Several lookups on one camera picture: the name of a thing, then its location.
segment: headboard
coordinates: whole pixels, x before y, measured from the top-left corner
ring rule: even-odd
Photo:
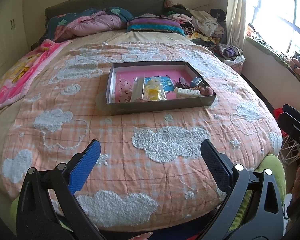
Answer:
[[[161,15],[164,13],[165,0],[69,0],[46,8],[46,24],[57,15],[80,12],[86,9],[102,9],[116,6],[128,10],[134,17],[144,13]]]

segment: plastic bag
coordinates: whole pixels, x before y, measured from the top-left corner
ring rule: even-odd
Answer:
[[[145,101],[167,100],[160,77],[151,77],[148,83],[144,85],[142,99]]]

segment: cardboard box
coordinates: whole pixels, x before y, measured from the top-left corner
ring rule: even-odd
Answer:
[[[115,85],[117,78],[123,75],[128,76],[130,74],[134,74],[134,78],[136,78],[138,76],[136,75],[136,73],[142,73],[145,77],[148,77],[147,73],[149,72],[154,73],[152,74],[152,76],[161,76],[163,75],[162,73],[167,73],[169,74],[169,76],[171,76],[171,73],[180,72],[183,73],[185,76],[188,76],[188,82],[189,78],[194,79],[195,77],[199,77],[203,80],[203,83],[206,86],[210,86],[189,63],[183,61],[139,61],[114,63],[110,69],[108,85],[106,90],[106,101],[111,115],[210,106],[216,98],[216,93],[213,92],[213,95],[211,96],[203,96],[197,98],[181,98],[164,101],[134,103],[115,102]]]

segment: window sill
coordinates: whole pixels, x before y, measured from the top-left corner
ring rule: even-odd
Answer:
[[[298,79],[298,81],[300,82],[300,75],[298,75],[297,73],[295,73],[293,71],[293,69],[289,66],[289,64],[283,60],[277,53],[275,53],[273,50],[267,48],[266,46],[264,46],[263,44],[261,44],[260,42],[256,41],[253,38],[250,38],[247,36],[246,38],[246,42],[249,42],[250,44],[252,44],[254,47],[256,47],[257,49],[259,49],[260,51],[262,51],[263,53],[265,53],[266,55],[270,55],[272,56],[280,65],[284,66],[286,69],[288,69],[290,71],[290,73],[292,73],[295,78]]]

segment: window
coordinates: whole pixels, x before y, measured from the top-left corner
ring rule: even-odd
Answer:
[[[246,15],[274,50],[300,53],[300,0],[247,0]]]

